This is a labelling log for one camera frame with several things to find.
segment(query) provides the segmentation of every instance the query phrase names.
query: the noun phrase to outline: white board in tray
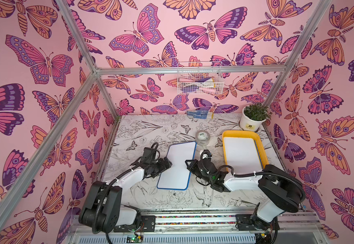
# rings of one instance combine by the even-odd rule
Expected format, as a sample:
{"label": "white board in tray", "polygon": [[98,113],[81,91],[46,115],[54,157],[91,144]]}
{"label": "white board in tray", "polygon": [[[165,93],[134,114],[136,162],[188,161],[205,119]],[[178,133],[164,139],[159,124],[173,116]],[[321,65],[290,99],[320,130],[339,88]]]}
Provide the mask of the white board in tray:
{"label": "white board in tray", "polygon": [[261,160],[253,138],[224,137],[223,147],[227,165],[234,168],[234,173],[252,173],[262,169]]}
{"label": "white board in tray", "polygon": [[194,158],[196,142],[174,144],[166,155],[172,166],[160,175],[158,189],[186,190],[191,172],[186,168],[185,160]]}

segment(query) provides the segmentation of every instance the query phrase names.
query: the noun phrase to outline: pink butterfly wallpaper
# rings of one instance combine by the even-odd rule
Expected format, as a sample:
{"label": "pink butterfly wallpaper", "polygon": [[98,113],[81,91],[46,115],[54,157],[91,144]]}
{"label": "pink butterfly wallpaper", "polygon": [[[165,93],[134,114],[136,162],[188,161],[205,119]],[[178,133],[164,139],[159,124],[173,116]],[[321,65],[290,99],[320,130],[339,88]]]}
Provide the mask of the pink butterfly wallpaper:
{"label": "pink butterfly wallpaper", "polygon": [[332,4],[272,102],[267,128],[331,243],[354,243],[354,1]]}

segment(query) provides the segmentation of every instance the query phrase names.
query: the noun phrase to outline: orange butterfly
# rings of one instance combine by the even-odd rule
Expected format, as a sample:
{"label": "orange butterfly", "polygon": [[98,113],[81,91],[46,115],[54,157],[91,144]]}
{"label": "orange butterfly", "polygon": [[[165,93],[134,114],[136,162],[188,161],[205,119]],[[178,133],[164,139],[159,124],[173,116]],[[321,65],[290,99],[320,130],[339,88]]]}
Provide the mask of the orange butterfly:
{"label": "orange butterfly", "polygon": [[334,64],[343,65],[345,61],[344,50],[341,46],[340,41],[337,39],[337,36],[342,42],[346,42],[344,36],[345,33],[351,31],[352,27],[347,28],[348,26],[354,23],[354,6],[348,11],[348,7],[341,9],[339,12],[334,11],[334,5],[330,7],[329,11],[329,21],[330,23],[339,30],[329,30],[327,34],[333,38],[326,39],[318,43],[310,52],[310,55],[315,51],[320,51],[321,55],[327,55],[327,60]]}
{"label": "orange butterfly", "polygon": [[279,59],[277,56],[275,56],[275,58],[277,58],[276,61],[273,57],[264,55],[261,57],[261,63],[263,65],[284,65],[287,62],[287,57],[288,56],[285,56]]}
{"label": "orange butterfly", "polygon": [[302,77],[309,72],[309,67],[306,67],[306,66],[298,67],[299,65],[302,65],[302,64],[298,64],[298,63],[299,63],[299,59],[296,62],[296,64],[294,64],[292,66],[290,75],[288,76],[288,78],[290,78],[292,76],[292,84],[294,84],[296,81],[298,81],[299,77]]}
{"label": "orange butterfly", "polygon": [[47,218],[44,216],[44,213],[55,214],[62,208],[64,203],[64,195],[62,195],[62,193],[65,178],[66,174],[64,172],[57,177],[50,191],[48,192],[47,198],[45,199],[41,209],[40,205],[42,203],[40,199],[40,204],[34,211],[22,211],[35,213],[33,218],[25,219],[1,230],[0,243],[30,244],[34,235],[36,221],[38,221],[40,229],[44,232],[47,232],[48,222]]}
{"label": "orange butterfly", "polygon": [[289,18],[297,16],[298,14],[301,14],[305,10],[307,10],[311,6],[311,4],[312,3],[308,3],[300,8],[297,7],[293,1],[289,1],[286,3],[286,0],[267,0],[269,11],[275,19],[271,19],[271,15],[265,12],[266,20],[259,22],[258,24],[264,25],[269,23],[269,25],[264,25],[255,28],[254,30],[243,34],[240,38],[241,40],[247,41],[258,41],[262,38],[264,38],[264,41],[276,40],[276,45],[280,46],[283,37],[281,35],[281,32],[274,26],[282,26],[285,24],[285,22],[276,18]]}
{"label": "orange butterfly", "polygon": [[196,19],[201,10],[211,10],[216,0],[166,0],[163,4],[170,9],[180,9],[183,19]]}
{"label": "orange butterfly", "polygon": [[[47,132],[45,132],[40,127],[34,125],[32,127],[32,141],[33,146],[35,148],[39,148],[41,143],[43,142],[44,138],[47,136]],[[44,170],[51,168],[55,165],[57,161],[63,164],[68,164],[71,167],[69,160],[71,159],[71,155],[73,154],[71,150],[74,147],[75,141],[77,139],[77,128],[70,130],[67,135],[64,137],[62,143],[60,139],[56,145],[51,149],[50,153],[48,154],[47,158],[43,163],[43,171],[40,173],[40,176],[43,175]]]}
{"label": "orange butterfly", "polygon": [[25,8],[22,4],[23,0],[18,0],[18,2],[14,2],[14,0],[0,0],[0,17],[8,18],[13,13],[15,8],[18,10],[18,24],[20,25],[20,29],[24,36],[28,31],[28,21],[25,13],[27,14],[31,24],[34,29],[44,38],[50,38],[52,35],[51,27],[53,23],[57,20],[57,12],[50,7],[35,5]]}
{"label": "orange butterfly", "polygon": [[[138,10],[134,0],[123,0],[128,6]],[[112,5],[108,12],[106,12],[105,17],[110,20],[120,19],[123,11],[121,9],[121,4],[119,0],[106,0],[106,1],[96,1],[96,0],[81,0],[78,3],[78,7],[82,10],[88,12],[103,13]]]}
{"label": "orange butterfly", "polygon": [[291,120],[290,125],[288,126],[288,130],[290,134],[295,135],[297,134],[300,136],[303,140],[305,141],[310,141],[310,134],[307,131],[306,127],[304,124],[301,122],[300,119],[298,119],[297,116],[303,118],[302,116],[299,115],[299,110],[297,111],[298,108],[298,103],[299,103],[299,95],[300,95],[300,85],[297,84],[294,88],[294,91],[292,92],[291,96],[286,99],[286,102],[284,105],[286,106],[286,109],[291,112],[291,114],[288,114],[284,117],[286,120]]}
{"label": "orange butterfly", "polygon": [[215,98],[216,99],[224,99],[227,97],[228,92],[230,91],[231,94],[235,97],[237,97],[237,90],[241,90],[241,91],[248,91],[250,89],[253,88],[253,84],[252,82],[254,81],[254,79],[256,78],[256,76],[258,75],[258,72],[250,72],[248,73],[246,76],[244,76],[242,79],[240,79],[235,85],[234,81],[239,78],[239,76],[237,78],[234,79],[233,84],[229,85],[228,88],[223,88],[223,92],[220,95],[216,95]]}
{"label": "orange butterfly", "polygon": [[344,154],[341,153],[335,144],[338,145],[338,141],[347,141],[347,139],[340,140],[337,138],[346,136],[354,131],[354,117],[341,117],[340,119],[335,119],[333,122],[324,120],[320,123],[318,119],[316,121],[319,123],[318,129],[321,138],[317,140],[315,147],[312,147],[311,150],[316,148],[322,156],[326,155],[326,159],[337,170],[340,170],[343,174],[350,175],[350,169]]}
{"label": "orange butterfly", "polygon": [[[106,56],[106,60],[112,69],[124,68],[124,65],[116,59],[112,59],[111,57]],[[129,81],[127,78],[137,78],[139,76],[141,75],[110,75],[108,76],[108,78],[110,79],[105,79],[102,81],[107,87],[116,87],[117,89],[124,89],[127,91],[128,94],[131,94],[131,89],[128,87],[128,85],[125,84],[125,82]]]}

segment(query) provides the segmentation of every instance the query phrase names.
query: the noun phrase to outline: table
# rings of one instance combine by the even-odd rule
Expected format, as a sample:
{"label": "table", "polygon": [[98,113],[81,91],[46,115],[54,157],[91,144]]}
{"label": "table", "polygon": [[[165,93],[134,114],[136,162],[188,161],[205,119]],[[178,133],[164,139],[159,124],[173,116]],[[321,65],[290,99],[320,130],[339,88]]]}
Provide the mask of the table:
{"label": "table", "polygon": [[[211,139],[207,146],[197,146],[195,158],[199,158],[200,150],[208,149],[213,154],[211,161],[219,167],[224,164],[222,133],[225,130],[239,130],[240,117],[239,113],[215,114],[213,119],[210,117],[206,120],[190,119],[185,114],[122,116],[103,180],[111,180],[124,172],[143,154],[143,149],[150,147],[154,142],[159,143],[158,150],[161,157],[165,157],[170,145],[194,141],[198,130],[207,130]],[[281,162],[262,126],[257,133],[269,163],[282,169]],[[254,207],[267,199],[261,191],[238,190],[219,193],[210,186],[197,183],[193,174],[185,191],[157,189],[157,182],[158,177],[136,183],[130,191],[123,194],[121,203],[142,210],[215,210]]]}

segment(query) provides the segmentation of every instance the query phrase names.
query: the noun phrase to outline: white wire basket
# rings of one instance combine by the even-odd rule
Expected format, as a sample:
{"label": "white wire basket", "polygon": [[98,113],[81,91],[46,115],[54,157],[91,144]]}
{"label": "white wire basket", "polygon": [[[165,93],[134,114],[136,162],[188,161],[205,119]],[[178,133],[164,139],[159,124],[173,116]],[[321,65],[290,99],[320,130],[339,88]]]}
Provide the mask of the white wire basket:
{"label": "white wire basket", "polygon": [[178,94],[211,94],[219,95],[223,92],[224,80],[221,66],[195,66],[198,62],[179,62],[177,68],[177,93]]}

